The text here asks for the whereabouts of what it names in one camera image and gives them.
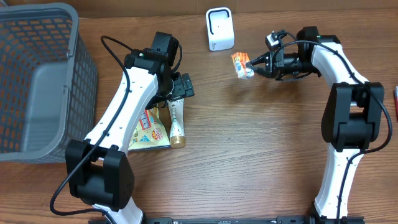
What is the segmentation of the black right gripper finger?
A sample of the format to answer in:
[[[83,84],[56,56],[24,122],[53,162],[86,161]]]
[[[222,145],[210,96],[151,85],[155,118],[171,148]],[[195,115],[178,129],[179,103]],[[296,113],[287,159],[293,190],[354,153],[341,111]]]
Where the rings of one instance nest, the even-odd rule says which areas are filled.
[[[263,77],[266,77],[266,78],[270,78],[270,77],[271,77],[271,72],[268,71],[268,70],[265,69],[265,68],[262,68],[262,67],[253,67],[252,70],[253,70],[255,73],[257,73],[258,75],[261,75],[261,76],[263,76]]]
[[[270,52],[266,52],[260,56],[258,56],[257,58],[250,60],[247,63],[247,66],[255,66],[255,65],[259,65],[261,63],[264,63],[266,65],[269,65],[271,62],[271,53]]]

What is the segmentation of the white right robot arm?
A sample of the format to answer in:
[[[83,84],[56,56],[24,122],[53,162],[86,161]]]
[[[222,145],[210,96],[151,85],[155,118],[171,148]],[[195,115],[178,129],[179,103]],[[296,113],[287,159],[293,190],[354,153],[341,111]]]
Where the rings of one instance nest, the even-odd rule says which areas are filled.
[[[277,81],[291,81],[313,73],[323,77],[330,94],[321,121],[328,144],[322,184],[306,223],[363,223],[348,216],[348,199],[356,169],[365,154],[383,149],[391,140],[392,125],[384,106],[384,87],[370,82],[349,62],[335,35],[321,35],[317,27],[303,27],[285,53],[285,30],[266,37],[268,52],[245,63],[253,72]]]

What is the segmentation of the white cream tube gold cap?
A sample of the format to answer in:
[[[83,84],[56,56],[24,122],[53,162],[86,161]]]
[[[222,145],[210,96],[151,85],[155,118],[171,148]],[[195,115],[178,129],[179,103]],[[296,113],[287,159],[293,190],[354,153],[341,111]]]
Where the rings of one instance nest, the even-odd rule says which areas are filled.
[[[170,126],[170,146],[172,148],[181,148],[186,144],[185,131],[183,124],[183,106],[184,99],[168,102],[171,119]]]

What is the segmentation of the red purple pad pack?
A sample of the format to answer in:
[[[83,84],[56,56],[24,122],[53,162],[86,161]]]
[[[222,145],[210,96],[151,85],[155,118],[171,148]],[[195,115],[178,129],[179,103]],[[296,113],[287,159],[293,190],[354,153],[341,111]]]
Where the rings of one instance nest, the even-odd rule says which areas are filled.
[[[396,114],[396,119],[398,120],[398,86],[395,86],[393,94],[394,94],[395,114]]]

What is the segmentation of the yellow snack packet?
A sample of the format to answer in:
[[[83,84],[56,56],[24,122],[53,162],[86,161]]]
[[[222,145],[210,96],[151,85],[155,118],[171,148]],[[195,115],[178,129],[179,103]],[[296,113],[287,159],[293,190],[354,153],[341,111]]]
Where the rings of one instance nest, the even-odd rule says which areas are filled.
[[[170,147],[165,126],[159,119],[159,110],[144,110],[129,143],[130,151]]]

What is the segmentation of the small orange box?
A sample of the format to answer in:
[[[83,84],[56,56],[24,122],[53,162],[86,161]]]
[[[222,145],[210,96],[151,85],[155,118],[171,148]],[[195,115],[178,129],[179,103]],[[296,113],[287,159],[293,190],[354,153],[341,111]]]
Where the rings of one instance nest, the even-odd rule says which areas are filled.
[[[231,56],[238,78],[248,80],[254,78],[254,71],[246,66],[250,62],[249,56],[244,52],[236,52]]]

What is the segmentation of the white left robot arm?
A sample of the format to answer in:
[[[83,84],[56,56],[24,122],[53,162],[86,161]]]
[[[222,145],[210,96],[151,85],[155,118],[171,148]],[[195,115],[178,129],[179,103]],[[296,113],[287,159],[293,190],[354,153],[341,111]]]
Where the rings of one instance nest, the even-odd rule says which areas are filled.
[[[151,47],[131,49],[124,60],[116,59],[123,70],[118,90],[84,140],[68,143],[68,175],[52,196],[52,213],[99,212],[107,223],[146,222],[132,198],[135,177],[128,147],[145,110],[194,96],[189,75],[177,71],[180,63],[175,56],[181,52],[173,35],[156,32]]]

